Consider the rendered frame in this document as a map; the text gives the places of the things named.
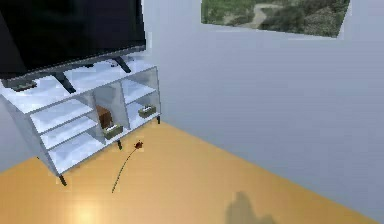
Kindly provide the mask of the olive tray with white items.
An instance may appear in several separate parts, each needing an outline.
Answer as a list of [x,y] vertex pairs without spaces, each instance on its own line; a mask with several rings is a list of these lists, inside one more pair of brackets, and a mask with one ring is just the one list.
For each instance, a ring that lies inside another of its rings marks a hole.
[[153,105],[146,105],[138,110],[138,114],[141,118],[147,118],[157,112],[157,109]]
[[123,132],[123,127],[121,125],[115,124],[111,127],[105,128],[103,130],[104,137],[108,140],[115,137],[116,135]]

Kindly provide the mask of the red rose with long stem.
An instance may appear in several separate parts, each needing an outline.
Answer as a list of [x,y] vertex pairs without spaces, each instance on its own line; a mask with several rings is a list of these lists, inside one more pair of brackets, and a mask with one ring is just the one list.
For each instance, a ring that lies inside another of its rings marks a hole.
[[127,156],[127,158],[125,159],[123,165],[121,166],[121,168],[120,168],[120,170],[119,170],[119,172],[118,172],[118,175],[117,175],[117,177],[116,177],[116,180],[115,180],[115,182],[114,182],[114,184],[113,184],[113,187],[112,187],[112,189],[111,189],[111,192],[112,192],[112,193],[115,192],[115,189],[116,189],[116,187],[117,187],[117,184],[119,183],[120,177],[121,177],[121,175],[122,175],[122,173],[123,173],[123,170],[124,170],[124,168],[125,168],[127,162],[129,161],[129,159],[132,157],[132,155],[133,155],[138,149],[141,149],[141,148],[143,147],[143,145],[144,145],[144,143],[143,143],[141,140],[137,141],[137,142],[134,144],[134,149],[133,149],[133,151]]

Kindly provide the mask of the brown box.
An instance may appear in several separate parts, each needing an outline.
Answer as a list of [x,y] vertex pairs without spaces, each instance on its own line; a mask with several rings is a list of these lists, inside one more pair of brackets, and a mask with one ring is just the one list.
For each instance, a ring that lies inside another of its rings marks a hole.
[[99,121],[103,129],[108,128],[112,124],[112,115],[110,111],[99,105],[96,106],[96,110],[99,116]]

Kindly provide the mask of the white shelf television stand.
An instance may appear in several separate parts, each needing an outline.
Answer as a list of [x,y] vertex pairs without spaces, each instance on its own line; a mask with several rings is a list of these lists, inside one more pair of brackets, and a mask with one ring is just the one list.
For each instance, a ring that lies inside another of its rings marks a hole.
[[[36,80],[37,86],[16,92],[0,87],[5,104],[33,154],[58,178],[109,145],[145,125],[159,120],[161,102],[158,67],[130,57],[131,71],[103,61],[91,68],[65,73],[76,91],[68,93],[52,76]],[[123,132],[104,137],[96,106],[108,109],[112,124]],[[157,112],[141,118],[138,110],[153,105]]]

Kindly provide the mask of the black television set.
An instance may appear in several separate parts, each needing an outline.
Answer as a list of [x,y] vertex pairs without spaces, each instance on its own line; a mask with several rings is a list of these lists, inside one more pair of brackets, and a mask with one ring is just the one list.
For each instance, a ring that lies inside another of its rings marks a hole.
[[142,0],[0,0],[0,82],[6,88],[146,49]]

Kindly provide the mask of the dark remote control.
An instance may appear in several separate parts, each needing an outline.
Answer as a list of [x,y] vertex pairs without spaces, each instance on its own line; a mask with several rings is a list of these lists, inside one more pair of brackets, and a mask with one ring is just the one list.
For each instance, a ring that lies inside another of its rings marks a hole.
[[12,89],[16,92],[21,92],[21,91],[25,91],[25,90],[28,90],[31,88],[35,88],[36,86],[37,86],[37,83],[35,81],[30,81],[27,83],[16,85],[16,86],[12,87]]

